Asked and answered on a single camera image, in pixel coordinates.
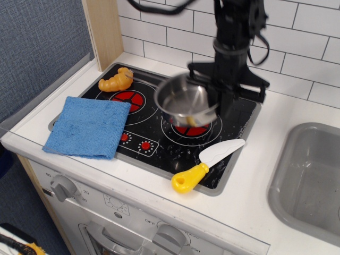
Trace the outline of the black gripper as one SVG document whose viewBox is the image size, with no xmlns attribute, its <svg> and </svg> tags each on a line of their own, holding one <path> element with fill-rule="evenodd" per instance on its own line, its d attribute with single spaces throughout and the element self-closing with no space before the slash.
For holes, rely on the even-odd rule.
<svg viewBox="0 0 340 255">
<path fill-rule="evenodd" d="M 190 77 L 205 84 L 208 106 L 219 106 L 220 118 L 227 119 L 239 98 L 264 102 L 269 82 L 249 70 L 249 47 L 232 49 L 226 45 L 213 45 L 213 48 L 213 62 L 188 64 Z"/>
</svg>

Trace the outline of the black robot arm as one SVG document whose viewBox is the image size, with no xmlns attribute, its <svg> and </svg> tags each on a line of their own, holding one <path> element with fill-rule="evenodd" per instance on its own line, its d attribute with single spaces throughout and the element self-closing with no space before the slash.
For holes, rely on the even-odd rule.
<svg viewBox="0 0 340 255">
<path fill-rule="evenodd" d="M 261 35 L 268 16 L 263 1 L 215 1 L 217 35 L 213 41 L 213 62 L 196 62 L 188 65 L 188 82 L 204 87 L 204 99 L 194 99 L 190 125 L 206 125 L 217 117 L 228 115 L 239 98 L 263 102 L 269 82 L 252 73 L 247 61 L 252 61 L 250 41 Z"/>
</svg>

